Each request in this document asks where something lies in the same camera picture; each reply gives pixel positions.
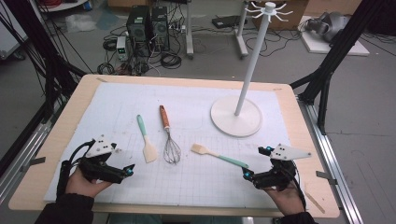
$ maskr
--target hand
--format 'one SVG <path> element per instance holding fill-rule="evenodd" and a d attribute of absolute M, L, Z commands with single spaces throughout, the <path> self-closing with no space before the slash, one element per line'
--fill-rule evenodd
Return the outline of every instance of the hand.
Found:
<path fill-rule="evenodd" d="M 265 188 L 263 190 L 272 198 L 277 208 L 284 216 L 304 212 L 303 203 L 293 182 L 290 182 L 282 191 L 279 191 L 278 188 Z"/>
<path fill-rule="evenodd" d="M 69 177 L 65 193 L 76 193 L 94 198 L 98 193 L 112 184 L 109 182 L 97 184 L 96 181 L 97 180 L 88 181 L 77 167 L 76 171 Z"/>

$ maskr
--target whisk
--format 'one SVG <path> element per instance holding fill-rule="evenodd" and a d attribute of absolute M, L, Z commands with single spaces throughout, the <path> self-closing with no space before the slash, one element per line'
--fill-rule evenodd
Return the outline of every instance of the whisk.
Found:
<path fill-rule="evenodd" d="M 168 139 L 166 140 L 165 149 L 163 151 L 163 157 L 169 163 L 177 164 L 180 161 L 181 150 L 177 143 L 172 139 L 168 116 L 166 115 L 166 110 L 163 105 L 160 105 L 161 119 L 163 120 L 163 128 L 168 134 Z"/>

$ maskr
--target cardboard box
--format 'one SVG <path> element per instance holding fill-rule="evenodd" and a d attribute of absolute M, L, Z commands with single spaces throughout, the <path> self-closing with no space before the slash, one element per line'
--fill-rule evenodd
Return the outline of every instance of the cardboard box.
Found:
<path fill-rule="evenodd" d="M 284 1 L 270 1 L 275 4 L 282 4 Z M 289 20 L 289 21 L 280 21 L 277 17 L 272 17 L 271 22 L 268 25 L 269 29 L 274 29 L 274 30 L 297 30 L 298 25 L 300 24 L 300 21 L 304 15 L 306 6 L 308 5 L 309 0 L 291 0 L 286 3 L 286 6 L 279 10 L 280 12 L 290 12 L 293 11 L 293 13 L 289 15 L 278 15 L 281 19 L 283 20 Z M 260 2 L 258 3 L 257 6 L 264 7 L 265 2 Z M 262 17 L 259 17 L 258 19 L 253 18 L 253 23 L 257 27 L 257 29 L 260 28 L 260 25 L 262 24 Z"/>
<path fill-rule="evenodd" d="M 310 0 L 305 16 L 319 17 L 323 12 L 340 12 L 353 15 L 361 0 Z"/>
<path fill-rule="evenodd" d="M 151 6 L 151 0 L 107 0 L 109 7 Z"/>

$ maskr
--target white stand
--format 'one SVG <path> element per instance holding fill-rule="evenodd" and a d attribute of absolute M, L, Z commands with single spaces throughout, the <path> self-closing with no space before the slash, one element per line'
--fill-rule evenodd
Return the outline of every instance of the white stand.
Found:
<path fill-rule="evenodd" d="M 276 12 L 278 9 L 283 8 L 285 5 L 280 8 L 276 8 L 276 5 L 272 2 L 265 3 L 265 7 L 256 7 L 254 3 L 252 3 L 252 5 L 255 8 L 259 8 L 259 10 L 246 9 L 246 11 L 260 11 L 261 14 L 259 14 L 255 18 L 258 18 L 263 14 L 265 14 L 266 16 L 262 18 L 262 25 L 257 36 L 257 42 L 251 56 L 251 60 L 247 69 L 247 75 L 245 77 L 244 86 L 241 90 L 239 100 L 237 101 L 236 97 L 230 96 L 218 99 L 212 105 L 210 112 L 210 115 L 216 127 L 218 127 L 223 132 L 235 137 L 247 137 L 253 135 L 262 126 L 262 112 L 253 102 L 245 100 L 245 97 L 248 91 L 251 77 L 253 76 L 256 62 L 259 59 L 260 50 L 262 49 L 262 42 L 265 38 L 265 34 L 267 33 L 268 24 L 269 22 L 271 22 L 271 16 L 276 16 L 278 19 L 280 19 L 276 15 L 276 13 L 282 15 L 288 15 L 291 13 Z"/>

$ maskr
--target silicone spatula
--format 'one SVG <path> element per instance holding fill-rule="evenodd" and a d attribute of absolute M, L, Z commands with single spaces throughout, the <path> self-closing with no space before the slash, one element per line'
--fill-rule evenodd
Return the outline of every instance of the silicone spatula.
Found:
<path fill-rule="evenodd" d="M 137 123 L 139 124 L 140 132 L 143 134 L 143 138 L 145 139 L 145 147 L 143 148 L 143 153 L 145 155 L 146 162 L 149 163 L 151 161 L 157 160 L 157 148 L 152 145 L 149 141 L 149 137 L 146 132 L 145 123 L 143 122 L 142 116 L 137 115 Z"/>
<path fill-rule="evenodd" d="M 219 155 L 219 154 L 217 154 L 217 153 L 215 153 L 215 152 L 210 151 L 210 150 L 207 149 L 206 147 L 201 146 L 201 145 L 196 144 L 196 143 L 194 143 L 194 144 L 192 145 L 191 151 L 196 152 L 196 153 L 201 154 L 201 155 L 209 154 L 209 155 L 212 155 L 212 156 L 217 157 L 217 158 L 219 158 L 219 159 L 222 159 L 222 160 L 224 160 L 224 161 L 228 161 L 228 162 L 230 162 L 230 163 L 233 163 L 233 164 L 235 164 L 235 165 L 238 165 L 238 166 L 240 166 L 240 167 L 248 168 L 248 165 L 247 165 L 246 163 L 244 163 L 244 162 L 237 161 L 237 160 L 234 160 L 234 159 L 225 157 L 225 156 L 221 156 L 221 155 Z"/>

